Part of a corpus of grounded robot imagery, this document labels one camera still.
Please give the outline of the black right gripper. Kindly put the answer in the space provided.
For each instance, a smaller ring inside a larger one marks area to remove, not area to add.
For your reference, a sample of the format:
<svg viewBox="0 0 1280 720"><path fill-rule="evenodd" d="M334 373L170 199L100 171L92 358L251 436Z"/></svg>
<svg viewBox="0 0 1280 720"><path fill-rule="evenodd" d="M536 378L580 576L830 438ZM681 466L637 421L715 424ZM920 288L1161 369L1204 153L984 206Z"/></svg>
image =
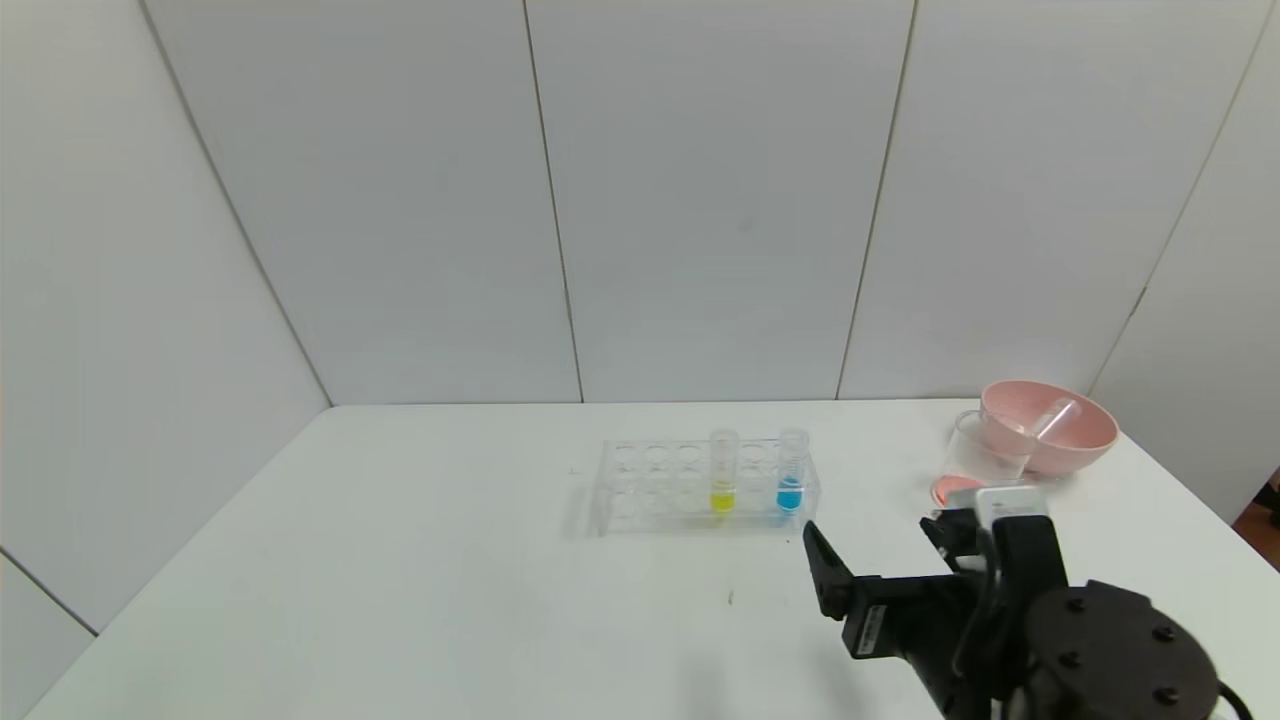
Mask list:
<svg viewBox="0 0 1280 720"><path fill-rule="evenodd" d="M974 509L940 509L922 518L919 527L942 559L980 553ZM989 696L952 669L961 633L977 609L970 582L952 575L854 580L813 520L803 528L803 546L820 614L844 620L842 639L852 659L901 659L943 719L989 717Z"/></svg>

